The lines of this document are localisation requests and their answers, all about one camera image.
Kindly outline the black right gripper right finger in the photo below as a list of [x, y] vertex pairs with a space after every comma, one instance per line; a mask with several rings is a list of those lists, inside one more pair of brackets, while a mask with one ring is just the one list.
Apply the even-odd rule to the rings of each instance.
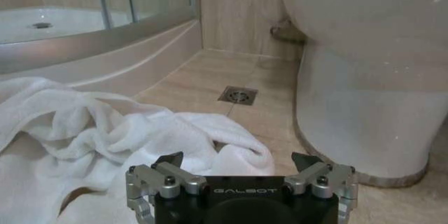
[[326, 163], [318, 156], [294, 152], [291, 159], [298, 174], [284, 177], [284, 186], [291, 196], [310, 195], [319, 202], [338, 198], [338, 216], [323, 223], [348, 223], [358, 207], [359, 181], [352, 166]]

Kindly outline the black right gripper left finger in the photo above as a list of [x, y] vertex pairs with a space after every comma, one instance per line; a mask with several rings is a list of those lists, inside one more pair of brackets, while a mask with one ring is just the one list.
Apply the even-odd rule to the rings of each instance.
[[127, 206], [139, 223], [155, 223], [155, 198], [175, 199], [184, 191], [188, 195], [207, 193], [207, 179], [182, 169], [184, 153], [163, 155], [156, 162], [131, 166], [126, 173]]

